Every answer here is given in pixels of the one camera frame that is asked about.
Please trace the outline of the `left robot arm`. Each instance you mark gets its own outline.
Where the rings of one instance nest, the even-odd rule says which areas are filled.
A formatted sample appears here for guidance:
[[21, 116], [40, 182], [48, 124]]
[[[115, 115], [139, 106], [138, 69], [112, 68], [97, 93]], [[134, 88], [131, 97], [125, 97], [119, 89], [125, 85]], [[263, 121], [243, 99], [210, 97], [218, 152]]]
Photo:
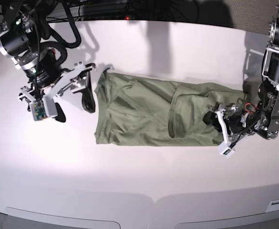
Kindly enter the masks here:
[[217, 147], [220, 155], [230, 157], [234, 147], [244, 137], [258, 134], [275, 139], [279, 132], [279, 6], [269, 25], [269, 40], [261, 67], [261, 84], [257, 105], [224, 105], [216, 103], [204, 116], [207, 125], [222, 133], [223, 142]]

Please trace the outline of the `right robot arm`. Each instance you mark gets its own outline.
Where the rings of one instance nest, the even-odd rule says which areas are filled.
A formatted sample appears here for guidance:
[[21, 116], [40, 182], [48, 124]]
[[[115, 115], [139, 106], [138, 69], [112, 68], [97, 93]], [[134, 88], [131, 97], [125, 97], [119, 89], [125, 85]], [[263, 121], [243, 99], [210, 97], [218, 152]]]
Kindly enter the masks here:
[[62, 1], [75, 37], [74, 42], [68, 42], [47, 21], [58, 1], [10, 0], [6, 3], [0, 25], [0, 52], [28, 78], [28, 85], [21, 88], [18, 99], [26, 101], [34, 121], [52, 118], [64, 123], [65, 114], [55, 97], [62, 96], [66, 90], [80, 93], [83, 109], [95, 112], [90, 76], [95, 64], [77, 62], [73, 69], [62, 66], [68, 57], [68, 49], [77, 48], [82, 42], [70, 11], [73, 4], [72, 0]]

